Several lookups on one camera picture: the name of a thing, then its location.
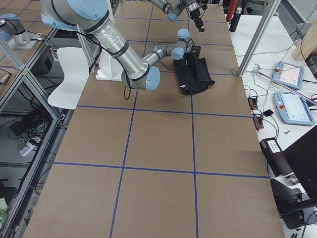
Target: black cloth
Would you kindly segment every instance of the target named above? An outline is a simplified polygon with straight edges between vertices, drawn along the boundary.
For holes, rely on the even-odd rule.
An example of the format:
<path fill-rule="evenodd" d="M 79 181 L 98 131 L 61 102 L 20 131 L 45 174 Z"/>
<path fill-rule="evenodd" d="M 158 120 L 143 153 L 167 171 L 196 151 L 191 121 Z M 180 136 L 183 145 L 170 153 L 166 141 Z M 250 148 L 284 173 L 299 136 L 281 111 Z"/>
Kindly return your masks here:
<path fill-rule="evenodd" d="M 193 95 L 214 84 L 210 78 L 206 59 L 191 54 L 186 59 L 173 60 L 180 89 L 184 95 Z"/>

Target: white chair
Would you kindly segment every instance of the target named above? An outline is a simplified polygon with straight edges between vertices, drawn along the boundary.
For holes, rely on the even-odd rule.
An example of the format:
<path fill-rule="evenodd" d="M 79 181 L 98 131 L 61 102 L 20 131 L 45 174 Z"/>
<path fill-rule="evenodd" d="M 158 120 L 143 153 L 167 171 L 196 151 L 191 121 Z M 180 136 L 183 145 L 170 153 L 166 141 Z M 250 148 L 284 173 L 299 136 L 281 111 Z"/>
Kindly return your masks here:
<path fill-rule="evenodd" d="M 54 107 L 75 109 L 89 77 L 89 66 L 81 48 L 65 47 L 57 50 L 64 72 L 63 82 L 50 94 L 48 103 Z"/>

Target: metal pole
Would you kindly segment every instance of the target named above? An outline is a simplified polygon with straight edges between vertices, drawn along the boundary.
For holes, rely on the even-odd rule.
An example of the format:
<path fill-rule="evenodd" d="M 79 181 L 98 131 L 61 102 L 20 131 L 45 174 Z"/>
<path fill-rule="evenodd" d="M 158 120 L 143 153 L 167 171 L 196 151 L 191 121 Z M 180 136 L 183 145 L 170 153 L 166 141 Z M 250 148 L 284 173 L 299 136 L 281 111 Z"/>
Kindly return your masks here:
<path fill-rule="evenodd" d="M 14 66 L 18 69 L 22 69 L 24 67 L 22 61 L 19 57 L 15 54 L 14 51 L 10 48 L 7 42 L 0 36 L 0 48 L 5 52 L 6 56 L 8 56 Z"/>
<path fill-rule="evenodd" d="M 266 11 L 264 12 L 264 15 L 259 23 L 259 26 L 251 40 L 251 43 L 246 51 L 246 54 L 240 64 L 239 70 L 238 70 L 238 77 L 242 77 L 245 71 L 247 70 L 247 67 L 253 57 L 254 52 L 256 51 L 260 40 L 269 25 L 272 17 L 274 16 L 274 13 L 279 5 L 281 0 L 271 0 L 270 3 L 268 4 L 268 7 Z"/>
<path fill-rule="evenodd" d="M 84 30 L 78 25 L 77 25 L 77 30 L 81 34 L 84 34 L 84 35 L 86 34 L 84 32 Z M 92 65 L 94 63 L 94 61 L 95 61 L 95 59 L 93 57 L 92 50 L 89 47 L 89 44 L 88 44 L 88 41 L 87 41 L 86 37 L 84 37 L 81 34 L 77 34 L 79 43 L 81 44 L 81 47 L 83 48 L 84 54 L 85 54 L 85 56 L 87 58 L 88 65 Z"/>

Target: blue plastic cover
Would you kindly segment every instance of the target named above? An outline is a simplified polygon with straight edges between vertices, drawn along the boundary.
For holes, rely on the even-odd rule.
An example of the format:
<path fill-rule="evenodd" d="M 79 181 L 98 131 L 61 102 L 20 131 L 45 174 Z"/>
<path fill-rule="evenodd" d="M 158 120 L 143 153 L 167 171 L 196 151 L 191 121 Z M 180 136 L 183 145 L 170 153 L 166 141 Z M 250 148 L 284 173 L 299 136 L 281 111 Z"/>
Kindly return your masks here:
<path fill-rule="evenodd" d="M 146 84 L 145 84 L 146 90 L 150 90 L 150 91 L 156 90 L 157 87 L 159 86 L 159 82 L 160 82 L 159 68 L 153 66 L 150 68 L 150 71 L 146 79 Z"/>
<path fill-rule="evenodd" d="M 177 20 L 177 15 L 175 15 L 174 13 L 169 13 L 169 14 L 167 14 L 167 18 L 168 18 L 170 21 L 174 22 L 174 21 Z"/>
<path fill-rule="evenodd" d="M 177 37 L 181 38 L 181 39 L 189 37 L 188 29 L 186 29 L 186 28 L 179 29 L 178 32 L 177 32 Z"/>
<path fill-rule="evenodd" d="M 19 18 L 13 14 L 13 13 L 8 13 L 0 16 L 0 18 L 3 18 L 4 20 L 18 20 Z"/>
<path fill-rule="evenodd" d="M 108 11 L 106 0 L 67 0 L 70 7 L 82 17 L 100 20 Z"/>
<path fill-rule="evenodd" d="M 10 36 L 8 33 L 4 32 L 4 31 L 0 31 L 0 35 L 2 36 L 2 38 L 3 38 L 5 41 L 8 41 L 8 40 L 11 39 L 11 36 Z"/>
<path fill-rule="evenodd" d="M 185 50 L 183 48 L 176 47 L 172 50 L 171 56 L 174 60 L 180 60 L 183 58 L 184 54 Z"/>
<path fill-rule="evenodd" d="M 45 16 L 41 13 L 42 17 L 42 22 L 52 28 L 57 28 L 60 30 L 65 30 L 65 31 L 77 31 L 76 26 L 71 26 L 68 24 L 65 24 L 64 22 L 56 21 L 54 19 L 49 18 L 48 16 Z"/>

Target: white table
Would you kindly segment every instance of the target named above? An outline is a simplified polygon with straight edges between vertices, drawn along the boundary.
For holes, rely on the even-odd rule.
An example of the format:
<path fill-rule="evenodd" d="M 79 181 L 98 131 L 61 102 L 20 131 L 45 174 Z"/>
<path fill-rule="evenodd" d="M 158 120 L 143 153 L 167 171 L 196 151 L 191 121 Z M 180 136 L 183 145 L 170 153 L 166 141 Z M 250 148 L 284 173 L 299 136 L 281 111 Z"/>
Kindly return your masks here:
<path fill-rule="evenodd" d="M 243 15 L 241 16 L 240 22 L 238 24 L 237 30 L 235 32 L 230 32 L 231 40 L 235 49 L 235 54 L 237 57 L 238 64 L 240 65 L 243 56 L 251 42 L 251 39 L 256 31 L 256 28 L 261 20 L 261 16 L 251 16 L 251 15 Z M 293 44 L 291 38 L 289 37 L 287 31 L 283 27 L 281 21 L 278 17 L 273 17 L 271 23 L 269 24 L 263 38 L 260 41 L 260 44 L 256 50 L 256 53 L 259 52 L 279 52 L 280 50 L 287 49 Z M 291 56 L 295 46 L 292 46 L 290 50 L 282 51 L 278 54 L 258 54 L 254 55 L 247 71 L 252 71 L 253 67 L 256 64 L 259 64 L 261 68 L 264 69 L 273 69 L 276 64 L 281 61 L 289 62 L 294 65 L 306 65 L 304 61 L 294 60 Z M 265 71 L 261 70 L 261 72 L 266 75 L 271 76 L 272 70 Z M 285 88 L 278 86 L 274 83 L 271 83 L 270 80 L 264 77 L 261 77 L 257 74 L 253 74 L 255 82 L 257 85 L 268 89 L 267 100 L 265 102 L 265 97 L 258 98 L 258 107 L 260 110 L 266 111 L 271 109 L 274 111 L 272 115 L 279 126 L 279 136 L 277 142 L 279 143 L 282 150 L 285 150 L 288 146 L 294 143 L 298 138 L 303 136 L 306 132 L 312 129 L 312 126 L 300 126 L 300 125 L 288 125 L 284 124 L 278 115 L 278 111 L 275 108 L 275 104 L 273 101 L 273 94 L 275 91 L 287 91 Z M 310 72 L 307 66 L 304 66 L 304 79 L 309 81 L 316 81 L 312 73 Z M 258 95 L 265 95 L 266 91 L 262 88 L 258 87 L 254 84 L 254 80 L 252 77 L 252 73 L 246 72 L 243 75 L 243 82 L 245 85 L 248 85 L 250 88 L 257 91 Z M 313 83 L 305 83 L 303 82 L 302 89 L 299 90 L 300 93 L 310 97 L 313 93 L 317 93 L 317 84 Z M 313 117 L 317 120 L 317 111 L 312 111 Z M 265 118 L 275 125 L 274 120 L 270 117 Z M 274 137 L 275 129 L 268 122 L 264 121 L 264 129 L 259 130 L 258 138 L 261 141 L 264 138 Z M 286 238 L 291 237 L 293 233 L 298 233 L 296 230 L 290 230 L 286 227 L 285 223 L 282 221 L 284 234 Z M 305 238 L 315 238 L 317 236 L 317 225 L 316 226 L 308 226 L 305 231 Z"/>

